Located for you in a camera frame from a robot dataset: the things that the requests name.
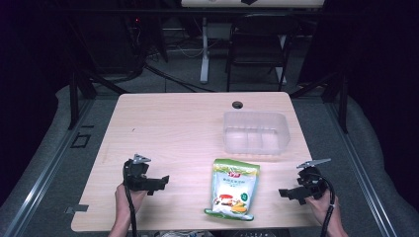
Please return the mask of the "black chair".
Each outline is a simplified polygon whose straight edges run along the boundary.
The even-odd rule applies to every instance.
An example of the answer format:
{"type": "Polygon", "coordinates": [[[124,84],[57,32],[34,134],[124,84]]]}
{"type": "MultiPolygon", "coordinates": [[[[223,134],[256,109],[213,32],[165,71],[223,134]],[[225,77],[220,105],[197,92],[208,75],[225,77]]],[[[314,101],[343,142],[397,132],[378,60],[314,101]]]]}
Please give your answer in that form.
{"type": "Polygon", "coordinates": [[[230,90],[231,69],[236,67],[281,68],[278,90],[282,89],[290,55],[290,43],[299,30],[296,18],[286,15],[248,14],[236,18],[230,27],[225,65],[226,90],[230,90]]]}

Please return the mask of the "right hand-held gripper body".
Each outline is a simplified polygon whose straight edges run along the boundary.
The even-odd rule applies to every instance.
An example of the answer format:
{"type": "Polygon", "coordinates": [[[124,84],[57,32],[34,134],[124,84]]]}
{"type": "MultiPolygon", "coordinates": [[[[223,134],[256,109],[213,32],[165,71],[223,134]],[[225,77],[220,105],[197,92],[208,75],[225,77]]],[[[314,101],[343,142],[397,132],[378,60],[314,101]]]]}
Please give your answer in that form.
{"type": "Polygon", "coordinates": [[[317,165],[330,161],[330,158],[311,160],[297,166],[299,169],[297,182],[305,188],[304,198],[313,197],[320,199],[329,188],[328,182],[317,169],[317,165]]]}

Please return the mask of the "black metal stand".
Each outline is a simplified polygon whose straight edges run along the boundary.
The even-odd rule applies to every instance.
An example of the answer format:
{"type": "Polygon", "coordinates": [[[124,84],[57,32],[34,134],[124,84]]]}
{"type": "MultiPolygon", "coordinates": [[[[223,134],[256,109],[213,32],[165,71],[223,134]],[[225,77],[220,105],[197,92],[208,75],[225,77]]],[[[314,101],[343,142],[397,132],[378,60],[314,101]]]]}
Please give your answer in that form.
{"type": "Polygon", "coordinates": [[[299,98],[321,85],[325,85],[321,95],[321,100],[324,103],[333,103],[336,97],[339,97],[337,120],[342,131],[347,133],[348,79],[344,73],[334,72],[318,81],[308,83],[301,89],[291,93],[290,97],[293,99],[299,98]]]}
{"type": "Polygon", "coordinates": [[[87,69],[75,69],[71,76],[69,77],[69,95],[70,95],[70,124],[69,129],[75,127],[76,123],[79,121],[79,95],[78,92],[81,92],[82,95],[88,99],[93,100],[97,97],[97,91],[93,87],[93,82],[98,82],[99,84],[105,86],[111,91],[122,95],[126,94],[127,90],[120,88],[114,83],[106,80],[104,77],[100,76],[97,73],[94,73],[91,70],[87,69]]]}

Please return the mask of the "green and white snack bag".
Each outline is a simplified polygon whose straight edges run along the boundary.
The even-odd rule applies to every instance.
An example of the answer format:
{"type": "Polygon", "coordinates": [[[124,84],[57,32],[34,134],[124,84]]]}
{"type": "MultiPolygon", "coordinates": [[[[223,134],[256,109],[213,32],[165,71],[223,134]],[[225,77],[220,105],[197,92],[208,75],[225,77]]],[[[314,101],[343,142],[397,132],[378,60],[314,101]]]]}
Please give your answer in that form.
{"type": "Polygon", "coordinates": [[[233,220],[252,221],[249,212],[257,188],[260,166],[232,159],[212,164],[211,208],[205,214],[233,220]]]}

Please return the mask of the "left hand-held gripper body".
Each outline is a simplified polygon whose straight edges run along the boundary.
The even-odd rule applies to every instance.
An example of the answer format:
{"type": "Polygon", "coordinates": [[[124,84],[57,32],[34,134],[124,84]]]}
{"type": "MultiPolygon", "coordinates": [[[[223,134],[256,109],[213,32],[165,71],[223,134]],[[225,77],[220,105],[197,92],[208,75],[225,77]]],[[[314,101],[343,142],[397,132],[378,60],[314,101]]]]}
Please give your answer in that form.
{"type": "Polygon", "coordinates": [[[151,191],[150,183],[146,177],[149,167],[148,162],[150,162],[149,158],[135,154],[132,159],[128,159],[124,163],[124,185],[130,191],[151,191]]]}

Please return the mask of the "grey tape strip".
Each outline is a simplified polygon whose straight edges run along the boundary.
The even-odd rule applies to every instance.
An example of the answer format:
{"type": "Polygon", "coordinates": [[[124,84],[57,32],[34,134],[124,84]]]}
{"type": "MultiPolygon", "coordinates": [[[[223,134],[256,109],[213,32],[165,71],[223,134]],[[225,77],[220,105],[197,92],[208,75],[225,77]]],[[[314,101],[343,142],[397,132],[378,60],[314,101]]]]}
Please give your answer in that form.
{"type": "Polygon", "coordinates": [[[66,214],[75,214],[76,212],[86,212],[88,210],[87,204],[75,204],[65,209],[66,214]]]}

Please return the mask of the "person's right hand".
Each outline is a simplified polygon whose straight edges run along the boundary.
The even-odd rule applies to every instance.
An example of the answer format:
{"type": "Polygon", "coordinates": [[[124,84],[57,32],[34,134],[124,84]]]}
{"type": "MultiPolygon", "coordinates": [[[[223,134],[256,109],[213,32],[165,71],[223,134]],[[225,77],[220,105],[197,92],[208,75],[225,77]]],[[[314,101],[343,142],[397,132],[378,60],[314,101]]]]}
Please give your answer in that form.
{"type": "MultiPolygon", "coordinates": [[[[306,203],[310,206],[315,219],[320,223],[323,224],[324,220],[326,218],[327,210],[330,206],[330,192],[329,190],[326,190],[323,196],[319,199],[315,199],[314,197],[306,197],[305,198],[306,203]]],[[[332,223],[338,223],[339,222],[339,215],[338,214],[338,208],[335,207],[332,215],[329,220],[329,226],[332,225],[332,223]]]]}

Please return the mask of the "white desk leg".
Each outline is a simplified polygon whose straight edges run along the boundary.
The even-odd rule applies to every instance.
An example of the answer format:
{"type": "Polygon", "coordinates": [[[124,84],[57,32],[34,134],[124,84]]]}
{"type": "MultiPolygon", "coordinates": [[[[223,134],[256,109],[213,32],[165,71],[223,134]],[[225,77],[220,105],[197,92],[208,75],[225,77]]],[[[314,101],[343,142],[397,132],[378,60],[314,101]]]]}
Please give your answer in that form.
{"type": "Polygon", "coordinates": [[[203,53],[202,53],[202,65],[201,65],[201,75],[200,82],[202,84],[207,84],[209,81],[209,41],[208,41],[208,22],[206,18],[202,20],[202,42],[203,42],[203,53]]]}

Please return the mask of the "aluminium floor rail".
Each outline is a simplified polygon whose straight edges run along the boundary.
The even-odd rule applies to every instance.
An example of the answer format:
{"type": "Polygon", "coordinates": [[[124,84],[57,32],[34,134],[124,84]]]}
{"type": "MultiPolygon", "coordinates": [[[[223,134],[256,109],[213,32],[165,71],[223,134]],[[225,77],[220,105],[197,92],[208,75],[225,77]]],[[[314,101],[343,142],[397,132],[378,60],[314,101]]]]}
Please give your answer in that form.
{"type": "Polygon", "coordinates": [[[59,103],[40,147],[9,197],[0,207],[0,237],[21,237],[52,183],[77,129],[88,116],[94,100],[82,103],[78,120],[69,129],[70,109],[59,103]]]}
{"type": "Polygon", "coordinates": [[[349,162],[351,164],[351,168],[354,172],[357,183],[361,188],[363,197],[367,202],[370,212],[375,219],[381,237],[398,237],[391,221],[388,218],[382,201],[378,197],[373,183],[363,165],[363,162],[361,161],[360,155],[356,150],[350,133],[345,133],[339,121],[337,120],[337,109],[332,104],[326,104],[325,108],[328,112],[328,115],[332,118],[332,122],[346,147],[346,150],[349,154],[349,162]]]}

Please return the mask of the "person's left hand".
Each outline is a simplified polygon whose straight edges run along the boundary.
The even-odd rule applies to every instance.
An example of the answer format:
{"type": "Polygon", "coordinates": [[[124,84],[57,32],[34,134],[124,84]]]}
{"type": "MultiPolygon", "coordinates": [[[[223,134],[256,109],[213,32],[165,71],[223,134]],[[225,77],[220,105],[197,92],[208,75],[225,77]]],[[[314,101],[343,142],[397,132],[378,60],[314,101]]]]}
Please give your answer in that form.
{"type": "MultiPolygon", "coordinates": [[[[139,211],[143,199],[146,197],[146,191],[130,192],[131,202],[135,211],[139,211]]],[[[116,197],[116,216],[117,218],[127,217],[130,215],[129,202],[126,197],[126,189],[123,184],[117,186],[115,191],[116,197]]]]}

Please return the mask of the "clear plastic container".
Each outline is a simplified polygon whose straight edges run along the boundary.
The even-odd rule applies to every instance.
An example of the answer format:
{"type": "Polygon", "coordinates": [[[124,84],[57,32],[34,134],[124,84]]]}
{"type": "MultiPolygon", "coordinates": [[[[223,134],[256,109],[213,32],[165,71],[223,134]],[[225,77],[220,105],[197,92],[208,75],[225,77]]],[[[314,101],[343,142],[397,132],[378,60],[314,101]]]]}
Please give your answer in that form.
{"type": "Polygon", "coordinates": [[[287,119],[273,112],[226,112],[224,150],[231,154],[279,155],[291,140],[287,119]]]}

